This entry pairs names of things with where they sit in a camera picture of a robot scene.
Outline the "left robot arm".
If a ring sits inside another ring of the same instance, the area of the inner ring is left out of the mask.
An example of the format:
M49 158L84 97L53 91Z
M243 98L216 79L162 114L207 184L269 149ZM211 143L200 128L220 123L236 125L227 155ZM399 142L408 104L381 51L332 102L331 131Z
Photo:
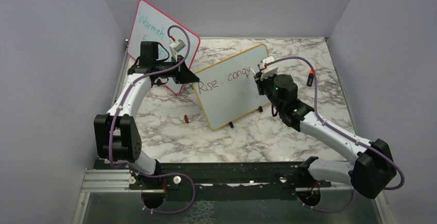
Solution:
M140 55L128 69L128 80L119 98L106 114L96 115L93 121L98 157L107 159L113 168L127 166L143 173L142 181L149 188L161 184L162 174L158 161L142 150L135 122L139 107L159 78L173 79L178 84L199 81L185 63L187 56L180 55L183 49L191 49L190 43L174 40L169 45L170 61L159 59L160 45L141 42Z

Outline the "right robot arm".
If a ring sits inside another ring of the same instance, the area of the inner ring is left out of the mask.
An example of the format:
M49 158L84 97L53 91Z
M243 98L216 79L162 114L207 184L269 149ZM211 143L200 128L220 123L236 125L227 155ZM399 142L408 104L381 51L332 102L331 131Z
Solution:
M322 180L343 183L369 199L376 198L383 190L403 186L405 177L385 141L364 139L319 115L298 99L298 87L290 75L258 72L254 80L259 94L272 104L274 116L279 116L288 127L321 141L345 159L308 159L297 173L301 185L310 186Z

